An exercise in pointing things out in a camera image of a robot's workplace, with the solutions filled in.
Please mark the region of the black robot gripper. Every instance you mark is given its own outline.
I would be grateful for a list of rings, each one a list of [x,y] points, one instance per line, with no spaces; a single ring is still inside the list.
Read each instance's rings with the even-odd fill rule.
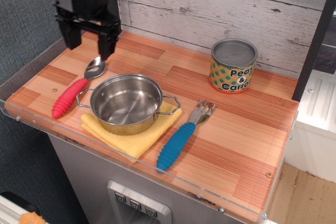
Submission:
[[[114,25],[106,23],[107,0],[56,0],[55,18],[63,39],[70,50],[81,45],[81,32],[98,35],[98,49],[102,61],[115,51],[119,36]]]

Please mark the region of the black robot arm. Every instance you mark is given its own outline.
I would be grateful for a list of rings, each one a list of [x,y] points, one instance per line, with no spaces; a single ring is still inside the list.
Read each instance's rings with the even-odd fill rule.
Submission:
[[[98,35],[98,53],[106,61],[121,34],[118,0],[56,0],[56,21],[71,50],[81,45],[81,32]]]

